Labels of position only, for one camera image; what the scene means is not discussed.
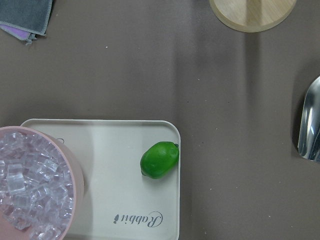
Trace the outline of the metal ice scoop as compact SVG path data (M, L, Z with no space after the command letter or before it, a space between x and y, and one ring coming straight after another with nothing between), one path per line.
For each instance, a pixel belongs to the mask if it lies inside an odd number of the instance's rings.
M301 157L320 162L320 77L306 91L298 137L298 153Z

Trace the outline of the green lime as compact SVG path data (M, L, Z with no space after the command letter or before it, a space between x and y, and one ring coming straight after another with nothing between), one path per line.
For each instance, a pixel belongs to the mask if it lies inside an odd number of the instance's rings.
M145 177L160 179L179 161L180 150L177 143L160 141L151 146L140 159L140 171Z

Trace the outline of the cream serving tray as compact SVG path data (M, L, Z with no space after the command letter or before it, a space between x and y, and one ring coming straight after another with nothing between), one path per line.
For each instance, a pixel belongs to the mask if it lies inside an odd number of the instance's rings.
M160 179L143 176L142 155L154 144L180 144L164 120L29 119L24 127L63 142L84 175L84 198L68 240L176 240L180 166Z

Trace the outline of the wooden mug tree stand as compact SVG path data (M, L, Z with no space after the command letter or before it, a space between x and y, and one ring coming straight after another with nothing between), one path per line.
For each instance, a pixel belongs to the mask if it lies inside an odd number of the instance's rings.
M296 0L211 0L216 17L236 31L257 33L282 23Z

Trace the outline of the purple cloth underneath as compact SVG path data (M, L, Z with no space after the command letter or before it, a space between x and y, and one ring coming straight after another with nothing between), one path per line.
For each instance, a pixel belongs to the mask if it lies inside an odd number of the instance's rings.
M16 27L1 24L0 29L17 38L18 40L24 41L26 45L32 44L34 40L37 40L35 33L21 30Z

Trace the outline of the grey folded cloth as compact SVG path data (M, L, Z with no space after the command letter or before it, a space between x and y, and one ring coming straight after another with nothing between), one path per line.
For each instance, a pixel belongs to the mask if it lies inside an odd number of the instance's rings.
M44 36L52 5L51 0L0 0L0 23Z

